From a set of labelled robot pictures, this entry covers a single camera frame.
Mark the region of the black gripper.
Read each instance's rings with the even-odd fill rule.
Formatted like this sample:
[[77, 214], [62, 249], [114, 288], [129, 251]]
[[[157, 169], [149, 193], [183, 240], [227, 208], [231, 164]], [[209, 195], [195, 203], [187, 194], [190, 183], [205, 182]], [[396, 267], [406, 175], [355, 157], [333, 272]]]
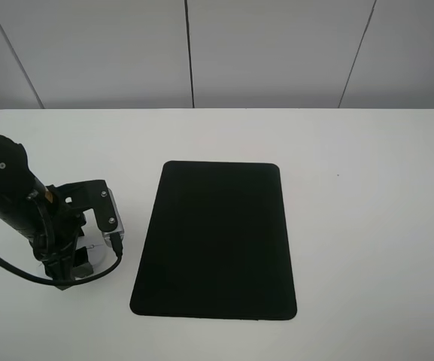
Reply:
[[[77, 249], [77, 240], [84, 235], [85, 211], [93, 211], [101, 232], [116, 228], [111, 224], [114, 209], [107, 191], [104, 180], [85, 180], [59, 187], [39, 184], [28, 194], [28, 203], [36, 212], [33, 253], [43, 261], [45, 275], [50, 279], [73, 281], [93, 274], [88, 250]], [[117, 250], [117, 235], [111, 236], [111, 242]]]

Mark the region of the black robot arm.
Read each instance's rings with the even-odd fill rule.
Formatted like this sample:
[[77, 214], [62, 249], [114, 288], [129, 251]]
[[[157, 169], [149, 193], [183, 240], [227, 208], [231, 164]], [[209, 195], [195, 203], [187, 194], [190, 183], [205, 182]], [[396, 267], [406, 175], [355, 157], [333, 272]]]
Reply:
[[[94, 213], [98, 229], [116, 256], [96, 274], [85, 247], [78, 247]], [[22, 279], [65, 290], [109, 275], [123, 258], [124, 228], [113, 194], [104, 180], [44, 185], [30, 170], [23, 145], [0, 135], [0, 220], [29, 241], [45, 277], [29, 274], [0, 257], [0, 267]]]

